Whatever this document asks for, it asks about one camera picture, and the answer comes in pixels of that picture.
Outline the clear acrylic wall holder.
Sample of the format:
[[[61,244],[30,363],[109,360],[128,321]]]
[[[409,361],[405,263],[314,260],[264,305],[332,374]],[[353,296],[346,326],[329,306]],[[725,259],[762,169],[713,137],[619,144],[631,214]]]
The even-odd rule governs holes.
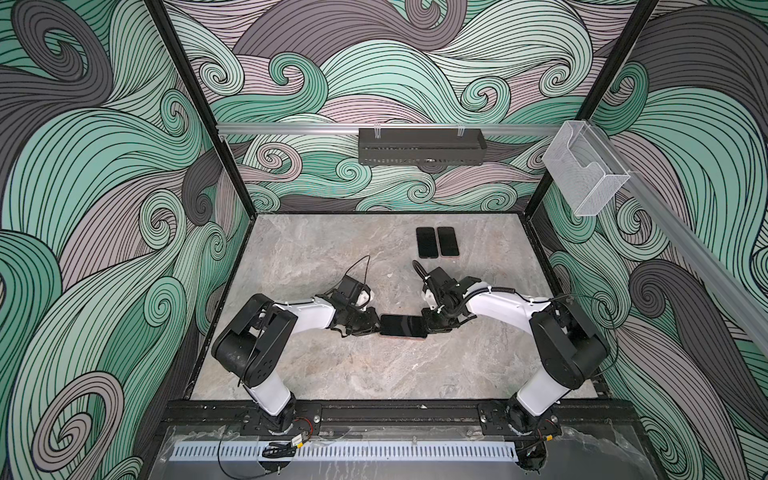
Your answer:
[[[597,216],[630,178],[609,137],[588,121],[564,122],[542,160],[577,217]]]

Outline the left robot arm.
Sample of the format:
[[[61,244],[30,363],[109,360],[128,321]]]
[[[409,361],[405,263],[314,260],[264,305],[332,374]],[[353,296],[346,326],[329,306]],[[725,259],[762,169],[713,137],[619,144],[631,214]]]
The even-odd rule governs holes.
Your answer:
[[[344,337],[378,332],[372,298],[371,288],[349,275],[306,300],[278,302],[256,293],[218,335],[211,355],[237,377],[272,427],[285,430],[292,422],[296,397],[276,368],[288,341],[309,330],[335,330]]]

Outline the aluminium wall rail back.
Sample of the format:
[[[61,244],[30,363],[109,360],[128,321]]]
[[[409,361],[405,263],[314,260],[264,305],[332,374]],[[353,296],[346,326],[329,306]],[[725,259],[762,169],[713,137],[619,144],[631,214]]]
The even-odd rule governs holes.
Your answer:
[[[309,123],[263,122],[218,123],[221,135],[353,135],[360,129],[448,129],[462,133],[467,129],[479,129],[490,136],[551,136],[560,130],[560,124],[383,124],[383,123]]]

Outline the aluminium wall rail right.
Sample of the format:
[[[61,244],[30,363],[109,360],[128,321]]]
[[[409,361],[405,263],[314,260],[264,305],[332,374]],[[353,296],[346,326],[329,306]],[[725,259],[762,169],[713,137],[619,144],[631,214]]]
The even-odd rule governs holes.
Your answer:
[[[767,311],[695,234],[694,228],[704,223],[697,222],[693,215],[683,177],[657,147],[642,138],[620,135],[615,144],[599,127],[587,127],[585,136],[595,150],[595,159],[627,177],[623,187],[639,201],[718,304],[766,353]]]

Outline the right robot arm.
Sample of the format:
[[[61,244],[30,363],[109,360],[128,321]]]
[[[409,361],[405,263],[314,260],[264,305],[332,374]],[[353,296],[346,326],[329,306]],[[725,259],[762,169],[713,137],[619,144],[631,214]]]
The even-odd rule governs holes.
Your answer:
[[[476,317],[511,325],[533,339],[541,366],[511,397],[507,415],[513,427],[528,431],[551,407],[581,386],[608,358],[604,335],[571,297],[531,297],[476,277],[456,280],[443,269],[412,266],[422,281],[422,323],[430,334],[448,333]]]

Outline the black wall tray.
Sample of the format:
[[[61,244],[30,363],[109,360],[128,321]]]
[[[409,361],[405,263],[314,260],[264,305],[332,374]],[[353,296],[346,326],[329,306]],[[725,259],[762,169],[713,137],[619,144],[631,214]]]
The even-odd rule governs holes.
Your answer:
[[[358,160],[367,166],[480,165],[488,145],[480,129],[374,127],[358,130]]]

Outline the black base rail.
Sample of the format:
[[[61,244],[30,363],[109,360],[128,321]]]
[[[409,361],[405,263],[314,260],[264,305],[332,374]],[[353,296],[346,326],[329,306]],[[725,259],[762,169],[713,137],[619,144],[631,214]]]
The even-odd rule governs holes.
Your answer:
[[[297,400],[288,411],[315,425],[491,425],[509,422],[506,399],[449,400]],[[564,399],[550,408],[562,424],[619,422],[637,418],[634,406],[605,398]],[[166,424],[264,424],[264,415],[252,401],[172,401],[161,417]]]

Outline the aluminium wall rail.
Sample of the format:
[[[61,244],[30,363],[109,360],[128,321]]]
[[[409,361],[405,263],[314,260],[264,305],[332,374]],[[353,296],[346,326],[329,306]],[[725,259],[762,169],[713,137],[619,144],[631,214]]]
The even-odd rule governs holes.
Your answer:
[[[620,135],[615,144],[599,127],[587,127],[585,136],[595,150],[595,159],[627,177],[623,187],[639,201],[718,304],[766,353],[767,311],[695,234],[694,228],[704,223],[697,222],[693,215],[683,177],[657,147],[642,138]]]
[[[383,123],[309,123],[263,122],[218,123],[221,135],[353,135],[360,129],[448,129],[462,133],[467,129],[479,129],[490,136],[551,136],[560,130],[560,124],[383,124]]]

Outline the purple-edged black smartphone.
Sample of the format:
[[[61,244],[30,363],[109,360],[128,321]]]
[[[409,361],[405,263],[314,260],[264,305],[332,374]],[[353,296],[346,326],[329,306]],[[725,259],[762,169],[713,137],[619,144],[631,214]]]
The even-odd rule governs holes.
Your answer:
[[[440,226],[436,228],[440,255],[442,257],[459,257],[460,248],[456,231],[453,227]]]

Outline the pink phone case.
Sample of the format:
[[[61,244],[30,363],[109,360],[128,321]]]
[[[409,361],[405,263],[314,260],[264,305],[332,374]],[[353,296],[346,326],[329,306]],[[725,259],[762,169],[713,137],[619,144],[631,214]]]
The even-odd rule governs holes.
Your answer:
[[[382,335],[382,338],[388,339],[388,340],[397,340],[397,341],[424,341],[426,340],[426,337],[404,337],[404,336],[386,336]]]

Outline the black phone case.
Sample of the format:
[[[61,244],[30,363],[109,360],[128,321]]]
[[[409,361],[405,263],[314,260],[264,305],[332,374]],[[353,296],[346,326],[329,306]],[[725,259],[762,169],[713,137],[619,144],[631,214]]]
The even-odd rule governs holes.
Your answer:
[[[417,227],[416,240],[420,259],[436,259],[439,257],[437,234],[434,227]]]

